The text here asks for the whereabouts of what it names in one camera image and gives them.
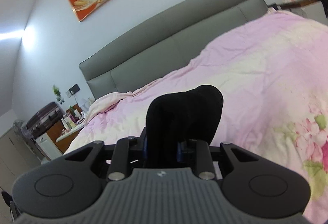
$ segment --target gray upholstered headboard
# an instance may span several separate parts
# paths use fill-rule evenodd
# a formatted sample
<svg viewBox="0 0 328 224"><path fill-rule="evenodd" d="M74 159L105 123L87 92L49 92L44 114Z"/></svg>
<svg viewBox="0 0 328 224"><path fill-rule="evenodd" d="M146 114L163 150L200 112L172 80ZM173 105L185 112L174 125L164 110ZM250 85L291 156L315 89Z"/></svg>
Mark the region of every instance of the gray upholstered headboard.
<svg viewBox="0 0 328 224"><path fill-rule="evenodd" d="M217 36L267 11L264 0L186 0L121 35L79 67L96 99L186 66Z"/></svg>

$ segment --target logo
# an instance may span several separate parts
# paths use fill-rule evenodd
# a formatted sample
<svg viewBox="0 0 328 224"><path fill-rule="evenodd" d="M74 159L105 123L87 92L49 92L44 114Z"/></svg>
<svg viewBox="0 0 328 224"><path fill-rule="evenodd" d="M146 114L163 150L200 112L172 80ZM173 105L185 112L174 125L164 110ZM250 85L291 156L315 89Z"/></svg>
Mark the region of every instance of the logo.
<svg viewBox="0 0 328 224"><path fill-rule="evenodd" d="M164 177L166 175L166 172L165 171L160 171L157 173L158 176L160 177Z"/></svg>

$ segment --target ceiling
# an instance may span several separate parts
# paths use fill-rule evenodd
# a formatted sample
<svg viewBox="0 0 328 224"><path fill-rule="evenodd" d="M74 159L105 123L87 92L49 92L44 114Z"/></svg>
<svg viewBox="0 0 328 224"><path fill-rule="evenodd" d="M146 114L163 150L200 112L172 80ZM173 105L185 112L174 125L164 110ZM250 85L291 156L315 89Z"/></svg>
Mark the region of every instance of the ceiling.
<svg viewBox="0 0 328 224"><path fill-rule="evenodd" d="M24 30L36 0L0 0L0 34ZM0 116L11 109L20 39L0 40Z"/></svg>

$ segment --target bed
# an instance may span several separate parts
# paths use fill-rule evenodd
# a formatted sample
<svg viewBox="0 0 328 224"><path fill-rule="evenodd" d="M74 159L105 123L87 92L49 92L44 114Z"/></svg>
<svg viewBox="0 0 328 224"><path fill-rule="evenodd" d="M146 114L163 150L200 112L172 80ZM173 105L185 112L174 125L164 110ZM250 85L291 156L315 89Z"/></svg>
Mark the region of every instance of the bed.
<svg viewBox="0 0 328 224"><path fill-rule="evenodd" d="M264 0L186 0L80 64L97 101L67 152L139 136L151 101L216 86L224 96L212 141L233 142L308 180L304 216L328 219L328 27Z"/></svg>

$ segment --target potted plant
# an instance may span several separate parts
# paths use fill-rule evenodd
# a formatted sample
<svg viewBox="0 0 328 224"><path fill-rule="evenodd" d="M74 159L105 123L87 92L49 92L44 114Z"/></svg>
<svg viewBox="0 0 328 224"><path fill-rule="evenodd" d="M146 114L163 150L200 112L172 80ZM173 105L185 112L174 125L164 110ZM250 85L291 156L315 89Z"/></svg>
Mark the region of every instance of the potted plant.
<svg viewBox="0 0 328 224"><path fill-rule="evenodd" d="M56 85L53 85L52 90L56 96L57 102L63 104L65 100L61 97L59 88Z"/></svg>

